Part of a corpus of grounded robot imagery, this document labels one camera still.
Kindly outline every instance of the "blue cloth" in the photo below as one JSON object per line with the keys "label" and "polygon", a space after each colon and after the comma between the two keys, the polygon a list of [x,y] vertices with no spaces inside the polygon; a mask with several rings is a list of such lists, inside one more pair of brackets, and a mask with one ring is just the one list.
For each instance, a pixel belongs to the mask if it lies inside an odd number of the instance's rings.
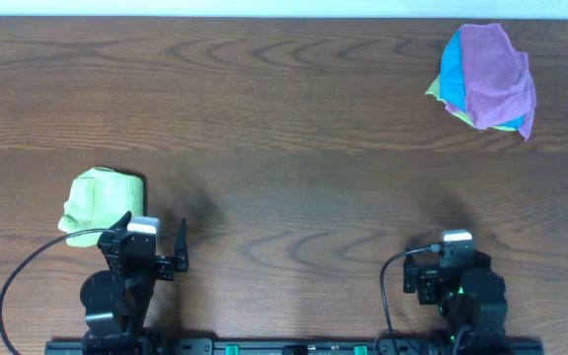
{"label": "blue cloth", "polygon": [[[462,28],[455,32],[442,54],[442,65],[440,66],[440,98],[465,111],[461,32]],[[521,124],[523,124],[522,116],[501,125],[519,129]]]}

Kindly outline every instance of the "yellow cloth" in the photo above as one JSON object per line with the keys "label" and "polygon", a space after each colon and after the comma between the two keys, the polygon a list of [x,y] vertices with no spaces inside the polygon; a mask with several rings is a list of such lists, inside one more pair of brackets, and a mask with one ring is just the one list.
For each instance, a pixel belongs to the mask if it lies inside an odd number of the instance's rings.
{"label": "yellow cloth", "polygon": [[[91,168],[74,179],[65,202],[65,214],[58,229],[73,233],[92,228],[109,228],[124,213],[144,214],[144,181],[109,168]],[[67,239],[72,247],[90,247],[100,233]]]}

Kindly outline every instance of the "wood grain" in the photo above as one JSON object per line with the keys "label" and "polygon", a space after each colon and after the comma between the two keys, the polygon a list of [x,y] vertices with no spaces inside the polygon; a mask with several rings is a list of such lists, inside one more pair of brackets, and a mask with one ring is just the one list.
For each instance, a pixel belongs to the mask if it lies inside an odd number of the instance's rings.
{"label": "wood grain", "polygon": [[[464,22],[0,18],[0,289],[102,165],[146,176],[165,236],[188,219],[191,270],[148,317],[175,335],[375,337],[382,262],[461,227],[506,278],[508,332],[568,354],[568,22],[503,22],[531,57],[528,142],[423,95]],[[22,353],[86,331],[103,267],[62,245],[22,272]],[[440,326],[388,279],[398,329]]]}

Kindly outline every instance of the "light green towel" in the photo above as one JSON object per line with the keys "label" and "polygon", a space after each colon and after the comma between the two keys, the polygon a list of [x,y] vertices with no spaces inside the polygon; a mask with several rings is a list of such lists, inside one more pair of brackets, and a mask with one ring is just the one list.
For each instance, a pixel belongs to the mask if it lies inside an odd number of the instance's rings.
{"label": "light green towel", "polygon": [[[440,76],[438,75],[437,78],[435,78],[435,80],[433,81],[433,83],[431,84],[431,86],[429,87],[429,90],[426,91],[427,95],[433,95],[435,97],[435,99],[437,99],[439,102],[444,103],[444,105],[446,104],[446,100],[440,98]],[[470,127],[474,128],[474,124],[472,124],[472,120],[470,119],[470,117],[468,117],[468,114],[464,111],[458,111],[458,112],[451,112],[452,115],[454,115],[455,117],[461,119],[462,121],[468,123],[470,125]],[[492,128],[498,129],[498,130],[503,130],[503,131],[508,131],[508,132],[513,132],[516,129],[512,128],[512,127],[506,127],[506,126],[494,126]]]}
{"label": "light green towel", "polygon": [[[109,168],[91,168],[74,179],[58,229],[72,233],[108,228],[127,211],[133,216],[143,215],[144,181]],[[100,233],[93,233],[74,237],[68,239],[67,244],[90,247],[98,242],[99,236]]]}

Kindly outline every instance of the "green connector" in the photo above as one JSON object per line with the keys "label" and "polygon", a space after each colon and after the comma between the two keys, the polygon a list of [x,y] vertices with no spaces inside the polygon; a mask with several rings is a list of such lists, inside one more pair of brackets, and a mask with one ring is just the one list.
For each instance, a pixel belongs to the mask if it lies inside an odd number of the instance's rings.
{"label": "green connector", "polygon": [[354,355],[367,355],[367,346],[355,346]]}
{"label": "green connector", "polygon": [[238,345],[225,346],[225,355],[238,355],[241,352],[241,347]]}

